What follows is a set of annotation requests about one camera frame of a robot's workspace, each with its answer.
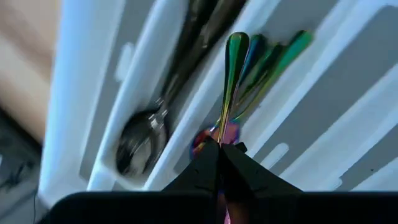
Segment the black plastic object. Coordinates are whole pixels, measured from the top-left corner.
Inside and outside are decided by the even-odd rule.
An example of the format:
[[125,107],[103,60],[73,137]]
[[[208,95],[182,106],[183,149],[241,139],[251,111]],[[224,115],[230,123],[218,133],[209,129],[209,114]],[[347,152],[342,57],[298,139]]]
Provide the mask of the black plastic object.
[[85,192],[59,201],[50,223],[396,223],[395,192],[302,192],[243,152],[208,138],[202,152],[161,192]]

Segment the blurry object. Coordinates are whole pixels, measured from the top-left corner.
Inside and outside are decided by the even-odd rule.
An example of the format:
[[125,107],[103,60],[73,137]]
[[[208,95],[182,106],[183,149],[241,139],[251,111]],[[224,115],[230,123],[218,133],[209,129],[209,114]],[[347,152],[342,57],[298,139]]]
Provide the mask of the blurry object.
[[217,1],[190,0],[187,17],[175,49],[174,59],[170,73],[175,72],[183,56],[189,51],[199,36],[201,28],[208,21]]
[[[203,6],[201,1],[193,2]],[[200,60],[233,23],[245,2],[244,0],[217,2],[208,22],[201,28],[194,45],[182,57],[176,72],[171,73],[167,79],[162,95],[157,100],[158,109],[135,114],[127,122],[116,153],[116,168],[122,175],[141,175],[149,167],[154,166],[168,139],[165,117],[169,113],[169,105],[190,78]]]

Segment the beige surface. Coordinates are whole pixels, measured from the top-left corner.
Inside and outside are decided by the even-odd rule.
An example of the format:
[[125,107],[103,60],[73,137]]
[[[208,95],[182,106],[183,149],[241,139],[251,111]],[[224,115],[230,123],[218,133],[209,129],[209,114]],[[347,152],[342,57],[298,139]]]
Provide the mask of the beige surface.
[[54,0],[0,0],[0,106],[39,141],[58,17]]

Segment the white cutlery organizer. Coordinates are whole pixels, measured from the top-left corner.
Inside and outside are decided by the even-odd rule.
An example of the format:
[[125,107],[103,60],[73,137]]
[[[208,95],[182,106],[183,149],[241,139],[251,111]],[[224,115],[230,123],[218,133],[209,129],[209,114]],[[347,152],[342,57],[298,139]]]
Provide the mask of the white cutlery organizer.
[[[147,175],[127,179],[115,150],[127,120],[153,106],[187,0],[63,2],[39,194],[49,206],[85,190],[160,190],[219,116],[220,39],[168,116],[169,142]],[[228,34],[315,40],[242,128],[246,153],[302,190],[398,190],[398,1],[248,0]]]

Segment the utensil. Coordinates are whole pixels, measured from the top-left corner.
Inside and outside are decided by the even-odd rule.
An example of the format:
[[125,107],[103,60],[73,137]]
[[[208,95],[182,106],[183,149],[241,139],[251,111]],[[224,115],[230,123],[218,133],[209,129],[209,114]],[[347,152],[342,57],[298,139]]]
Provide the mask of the utensil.
[[180,62],[175,73],[166,79],[158,109],[134,115],[124,127],[116,152],[116,168],[122,175],[141,175],[160,157],[168,139],[165,117],[168,106],[190,78],[200,59],[210,50],[233,22],[245,0],[218,1],[209,21],[201,28],[200,36]]
[[[254,107],[259,103],[259,101],[265,96],[267,91],[271,88],[271,86],[276,82],[276,80],[280,77],[280,75],[283,73],[283,71],[289,66],[291,62],[293,62],[300,54],[303,52],[312,42],[313,40],[313,34],[307,30],[301,30],[298,32],[292,40],[289,42],[289,45],[285,48],[285,50],[282,53],[282,56],[279,57],[278,62],[275,66],[273,66],[272,70],[269,71],[269,75],[266,75],[265,78],[260,83],[263,83],[261,89],[258,91],[257,95],[253,98],[253,100],[250,102],[245,109],[238,114],[234,119],[229,121],[229,126],[233,127],[236,133],[233,142],[229,143],[236,143],[239,140],[239,123],[242,123],[243,118],[247,118],[249,115],[249,112],[254,109]],[[204,146],[204,144],[200,141],[201,138],[202,141],[205,140],[203,137],[204,135],[211,135],[213,138],[217,137],[217,125],[214,125],[211,127],[211,129],[207,129],[204,131],[201,131],[197,137],[195,138],[193,142],[193,147],[192,147],[192,157],[200,152],[201,148]]]
[[[264,53],[264,55],[261,56],[261,58],[257,61],[257,64],[255,64],[255,66],[253,66],[252,70],[249,72],[249,75],[246,77],[245,81],[243,81],[244,84],[239,86],[238,94],[240,92],[243,92],[243,90],[244,90],[244,92],[247,92],[249,90],[250,86],[257,86],[257,85],[255,85],[256,82],[258,82],[262,76],[267,74],[267,69],[269,69],[273,65],[275,60],[278,58],[278,56],[280,54],[280,49],[282,47],[283,46],[277,44],[275,47],[268,49]],[[245,65],[247,65],[249,63],[249,53],[248,53],[248,57],[245,61]],[[248,108],[250,108],[251,103],[252,102],[250,102],[249,105],[247,105],[246,109],[243,110],[240,115],[238,115],[237,117],[235,117],[235,119],[233,119],[232,121],[229,122],[229,126],[233,127],[233,128],[229,128],[227,130],[227,133],[229,135],[231,133],[234,133],[234,135],[236,136],[236,138],[233,138],[233,141],[229,142],[229,143],[234,143],[235,141],[238,140],[239,126],[235,122],[237,122],[239,119],[240,120],[245,119],[245,117],[249,115]],[[217,131],[218,131],[219,124],[220,124],[220,118],[217,120],[217,122],[212,127],[200,132],[196,136],[195,141],[193,142],[193,148],[200,150],[201,147],[204,146],[203,141],[205,140],[207,135],[214,135],[214,137],[217,137],[218,136]]]
[[276,43],[275,46],[270,47],[264,55],[259,59],[258,63],[250,71],[248,77],[239,86],[238,96],[239,100],[235,105],[238,108],[246,99],[257,90],[258,86],[264,81],[266,76],[270,75],[269,71],[275,65],[282,51],[285,49],[280,42]]
[[238,90],[239,78],[248,50],[249,37],[247,34],[236,32],[230,35],[225,50],[224,97],[221,109],[220,134],[218,135],[218,143],[220,144],[223,143],[229,114]]
[[181,59],[188,53],[200,34],[201,28],[208,22],[217,1],[190,0],[185,22],[175,48],[170,73],[175,72]]
[[239,86],[245,81],[247,75],[253,66],[258,62],[264,52],[267,50],[267,39],[262,34],[254,34],[250,38],[249,52],[243,65],[243,71]]

